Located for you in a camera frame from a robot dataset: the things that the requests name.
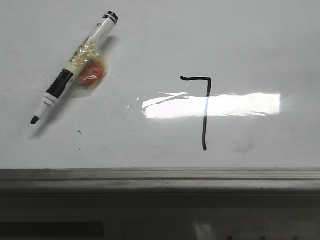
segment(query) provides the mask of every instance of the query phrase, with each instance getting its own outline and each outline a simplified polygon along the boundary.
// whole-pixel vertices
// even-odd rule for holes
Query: white surface
[[[108,76],[30,125],[107,11],[119,17]],[[0,168],[319,168],[319,12],[291,0],[1,1]],[[212,78],[207,151],[207,83],[180,76]]]

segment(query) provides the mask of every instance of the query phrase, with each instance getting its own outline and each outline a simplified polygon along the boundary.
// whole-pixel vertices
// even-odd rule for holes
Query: whiteboard frame
[[[3,169],[0,196],[318,195],[320,168]]]

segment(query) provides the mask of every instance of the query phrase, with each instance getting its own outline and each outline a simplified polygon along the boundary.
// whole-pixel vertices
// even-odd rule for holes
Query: red candy
[[[104,66],[100,61],[91,59],[76,80],[80,85],[89,87],[103,77],[104,71]]]

